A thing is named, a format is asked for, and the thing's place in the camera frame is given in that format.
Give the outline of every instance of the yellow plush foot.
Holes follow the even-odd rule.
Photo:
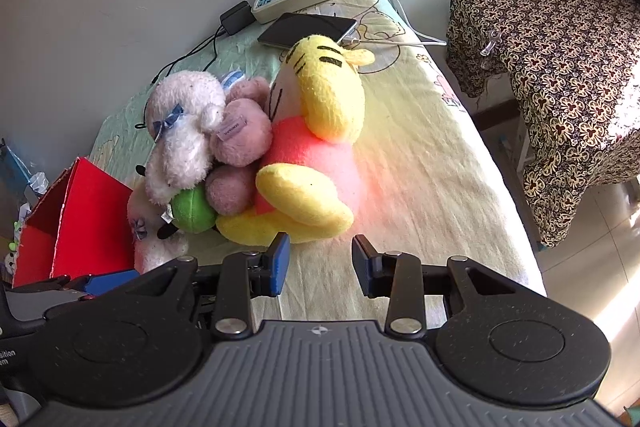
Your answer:
[[[269,204],[302,225],[333,228],[343,223],[346,230],[353,223],[353,213],[338,198],[331,178],[310,167],[267,165],[258,171],[255,186]]]
[[[255,209],[237,216],[218,216],[216,226],[222,235],[240,245],[268,247],[278,232],[287,232],[292,243],[306,243],[317,239],[328,239],[345,232],[353,224],[338,216],[323,227],[313,227],[294,221],[279,210],[256,215]]]

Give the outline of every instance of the bed sheet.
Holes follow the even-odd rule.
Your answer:
[[[358,20],[360,39],[417,38],[388,0],[332,0],[303,10]],[[223,74],[240,68],[273,79],[285,52],[255,41],[263,27],[253,25],[221,39],[220,58],[209,68]],[[379,251],[401,250],[423,263],[445,264],[466,255],[533,290],[544,293],[542,277],[524,227],[481,137],[428,52],[421,47],[362,47],[376,61],[361,68],[366,119],[354,151],[366,187],[353,227],[325,241],[294,245],[281,296],[254,299],[254,315],[287,320],[378,319],[388,299],[367,299],[351,267],[350,243],[364,233]],[[181,61],[177,70],[201,70],[211,48]],[[134,167],[152,147],[136,130],[148,89],[107,118],[90,159],[131,184]],[[190,237],[199,263],[219,263],[242,247],[214,231]],[[431,326],[444,321],[440,298],[427,297]]]

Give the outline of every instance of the small table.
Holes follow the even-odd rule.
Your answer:
[[[544,245],[565,238],[587,187],[638,175],[635,1],[451,0],[447,37],[469,96],[509,73],[535,153],[522,180]]]

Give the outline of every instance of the black power adapter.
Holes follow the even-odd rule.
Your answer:
[[[251,13],[251,5],[247,1],[239,2],[220,16],[220,24],[227,35],[235,35],[254,21],[255,17]]]

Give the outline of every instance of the green plush ball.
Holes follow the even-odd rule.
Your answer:
[[[190,190],[183,190],[171,200],[174,225],[185,232],[200,233],[216,223],[218,213],[207,202],[204,182]]]

